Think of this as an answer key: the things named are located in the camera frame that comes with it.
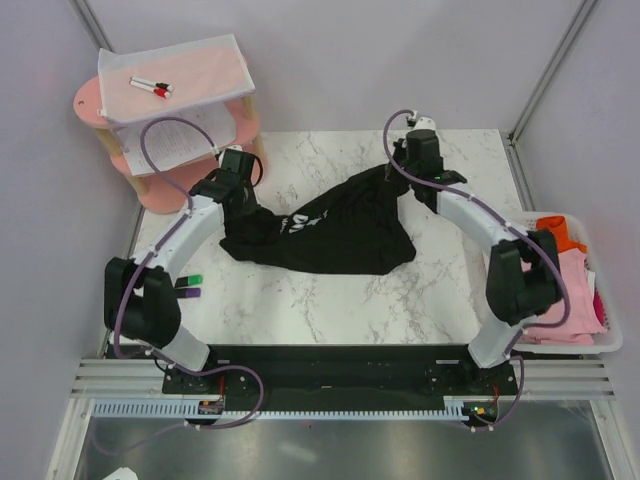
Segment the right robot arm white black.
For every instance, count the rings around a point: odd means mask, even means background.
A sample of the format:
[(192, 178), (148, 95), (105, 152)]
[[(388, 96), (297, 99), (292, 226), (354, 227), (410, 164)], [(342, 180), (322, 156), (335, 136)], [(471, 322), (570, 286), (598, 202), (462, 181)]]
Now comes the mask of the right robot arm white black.
[(553, 305), (562, 302), (564, 312), (549, 326), (566, 322), (571, 303), (556, 241), (550, 233), (510, 222), (478, 197), (466, 178), (444, 168), (434, 143), (398, 140), (385, 153), (392, 177), (403, 180), (419, 202), (456, 225), (488, 257), (484, 291), (489, 312), (468, 344), (472, 360), (457, 371), (465, 391), (481, 393), (494, 381), (492, 368), (510, 358), (523, 331), (539, 326)]

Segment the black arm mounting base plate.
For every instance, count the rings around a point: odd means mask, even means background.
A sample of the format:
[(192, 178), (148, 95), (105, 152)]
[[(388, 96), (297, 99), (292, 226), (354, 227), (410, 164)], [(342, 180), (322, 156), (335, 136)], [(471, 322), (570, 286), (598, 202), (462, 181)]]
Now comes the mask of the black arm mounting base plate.
[(481, 369), (466, 346), (215, 346), (206, 377), (167, 372), (165, 394), (223, 394), (225, 403), (364, 410), (442, 407), (447, 396), (506, 397), (517, 392), (511, 365)]

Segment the black printed t-shirt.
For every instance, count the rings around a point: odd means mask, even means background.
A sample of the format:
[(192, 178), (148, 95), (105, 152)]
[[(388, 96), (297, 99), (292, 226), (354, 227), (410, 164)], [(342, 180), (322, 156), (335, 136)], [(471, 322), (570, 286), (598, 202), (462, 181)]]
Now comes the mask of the black printed t-shirt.
[(399, 219), (408, 185), (379, 165), (351, 176), (289, 215), (260, 207), (225, 222), (234, 260), (329, 275), (386, 275), (415, 259)]

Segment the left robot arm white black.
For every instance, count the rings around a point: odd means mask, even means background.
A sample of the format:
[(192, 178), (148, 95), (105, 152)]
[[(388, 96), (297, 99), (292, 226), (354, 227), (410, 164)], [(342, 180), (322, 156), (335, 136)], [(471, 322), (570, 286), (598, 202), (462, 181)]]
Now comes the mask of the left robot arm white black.
[(220, 170), (200, 180), (167, 229), (129, 259), (115, 257), (105, 267), (104, 321), (113, 349), (127, 356), (123, 338), (140, 344), (140, 352), (156, 354), (185, 371), (185, 382), (208, 393), (219, 382), (218, 367), (208, 362), (210, 349), (182, 325), (175, 293), (179, 274), (197, 250), (227, 220), (257, 207), (252, 182), (225, 180)]

